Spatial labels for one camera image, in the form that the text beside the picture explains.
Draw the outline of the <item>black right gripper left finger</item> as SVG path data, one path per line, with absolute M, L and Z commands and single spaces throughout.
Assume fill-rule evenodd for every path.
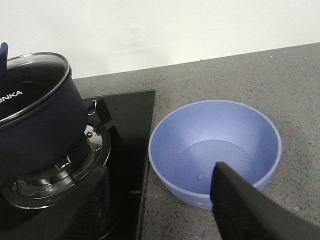
M 109 173 L 95 167 L 71 193 L 52 207 L 1 234 L 2 240 L 98 240 L 109 207 Z

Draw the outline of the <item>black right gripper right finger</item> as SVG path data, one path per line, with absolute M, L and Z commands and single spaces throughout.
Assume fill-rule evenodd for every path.
M 320 228 L 266 197 L 224 162 L 212 172 L 210 200 L 224 240 L 318 240 Z

